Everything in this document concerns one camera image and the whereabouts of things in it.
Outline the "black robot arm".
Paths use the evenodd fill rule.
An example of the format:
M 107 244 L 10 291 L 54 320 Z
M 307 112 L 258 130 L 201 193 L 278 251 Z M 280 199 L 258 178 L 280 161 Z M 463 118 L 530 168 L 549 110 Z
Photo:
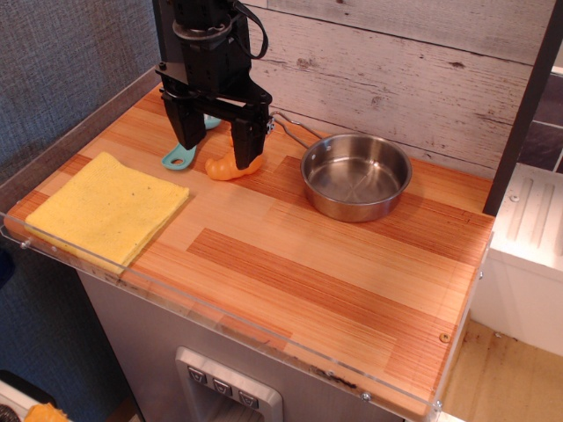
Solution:
M 250 76 L 252 61 L 267 52 L 262 38 L 252 53 L 249 24 L 259 18 L 239 1 L 175 1 L 172 31 L 182 62 L 162 62 L 156 72 L 162 99 L 179 143 L 197 146 L 207 133 L 204 117 L 228 121 L 234 160 L 242 171 L 262 154 L 271 95 Z

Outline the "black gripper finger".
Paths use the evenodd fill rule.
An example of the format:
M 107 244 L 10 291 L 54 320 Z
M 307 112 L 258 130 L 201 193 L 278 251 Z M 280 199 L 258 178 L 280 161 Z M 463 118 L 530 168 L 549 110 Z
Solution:
M 206 136 L 203 113 L 194 108 L 191 99 L 176 99 L 163 95 L 166 114 L 179 144 L 192 149 Z
M 231 139 L 239 170 L 247 169 L 263 153 L 266 135 L 267 124 L 264 121 L 236 119 L 231 122 Z

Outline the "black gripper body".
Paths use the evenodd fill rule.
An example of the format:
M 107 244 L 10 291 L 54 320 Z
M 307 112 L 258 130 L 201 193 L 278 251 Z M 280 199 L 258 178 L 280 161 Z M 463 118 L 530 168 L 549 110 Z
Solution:
M 197 111 L 226 120 L 264 121 L 268 125 L 271 95 L 250 77 L 252 61 L 268 48 L 262 34 L 260 51 L 252 52 L 249 22 L 256 17 L 175 17 L 186 81 L 178 99 L 191 99 Z

